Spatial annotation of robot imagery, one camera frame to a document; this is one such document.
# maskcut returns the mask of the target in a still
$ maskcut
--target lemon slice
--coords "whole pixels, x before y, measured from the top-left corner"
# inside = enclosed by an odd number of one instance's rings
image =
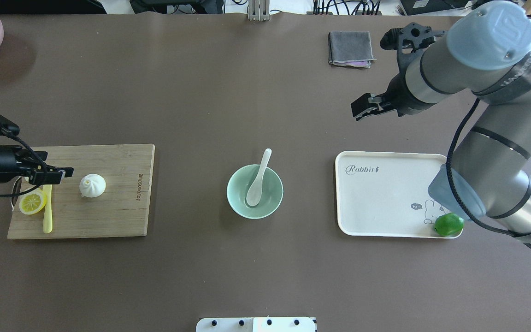
[[[19,197],[19,210],[24,214],[38,213],[46,205],[46,194],[40,189]]]

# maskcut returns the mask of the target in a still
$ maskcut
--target gray cloth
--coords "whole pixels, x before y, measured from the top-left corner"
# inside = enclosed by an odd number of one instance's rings
[[[372,60],[374,60],[374,55],[372,55],[370,32],[329,32],[330,65],[369,68]]]

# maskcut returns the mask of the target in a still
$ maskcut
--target white spoon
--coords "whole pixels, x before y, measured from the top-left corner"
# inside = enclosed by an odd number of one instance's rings
[[[261,200],[262,184],[264,179],[264,172],[266,171],[267,162],[270,161],[271,149],[265,149],[264,156],[261,158],[260,170],[257,171],[255,180],[247,191],[247,205],[256,206]]]

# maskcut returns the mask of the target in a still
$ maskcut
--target green lime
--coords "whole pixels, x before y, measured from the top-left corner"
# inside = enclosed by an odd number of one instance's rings
[[[436,219],[436,227],[434,227],[441,236],[450,236],[459,233],[463,228],[464,219],[452,212]]]

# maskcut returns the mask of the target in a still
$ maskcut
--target cutting board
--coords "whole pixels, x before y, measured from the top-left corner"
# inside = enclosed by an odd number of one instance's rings
[[[87,145],[34,147],[47,151],[47,164],[73,167],[70,178],[53,185],[53,231],[42,232],[44,209],[31,216],[16,203],[8,239],[145,236],[149,220],[154,145]],[[99,197],[82,197],[79,183],[87,174],[106,180]],[[32,185],[22,180],[22,190]]]

